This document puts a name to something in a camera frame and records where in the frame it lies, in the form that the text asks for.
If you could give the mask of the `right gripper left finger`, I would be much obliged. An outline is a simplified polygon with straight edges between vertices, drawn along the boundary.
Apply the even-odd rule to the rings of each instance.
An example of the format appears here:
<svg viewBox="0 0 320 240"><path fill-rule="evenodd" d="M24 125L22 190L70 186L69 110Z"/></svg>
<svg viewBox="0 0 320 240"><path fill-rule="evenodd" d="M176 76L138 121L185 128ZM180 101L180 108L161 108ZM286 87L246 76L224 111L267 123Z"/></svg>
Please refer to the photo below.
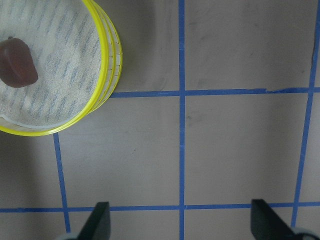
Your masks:
<svg viewBox="0 0 320 240"><path fill-rule="evenodd" d="M109 240L111 236L111 215L109 202L98 202L80 233L78 240Z"/></svg>

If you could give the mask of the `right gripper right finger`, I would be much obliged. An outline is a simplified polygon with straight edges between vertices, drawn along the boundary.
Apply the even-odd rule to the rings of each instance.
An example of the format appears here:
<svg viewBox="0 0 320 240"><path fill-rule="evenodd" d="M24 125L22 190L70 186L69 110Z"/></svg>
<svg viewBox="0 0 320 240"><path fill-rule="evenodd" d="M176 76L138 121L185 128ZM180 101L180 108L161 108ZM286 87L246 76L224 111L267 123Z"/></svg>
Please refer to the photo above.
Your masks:
<svg viewBox="0 0 320 240"><path fill-rule="evenodd" d="M295 233L263 200L252 199L250 231L255 240L295 240Z"/></svg>

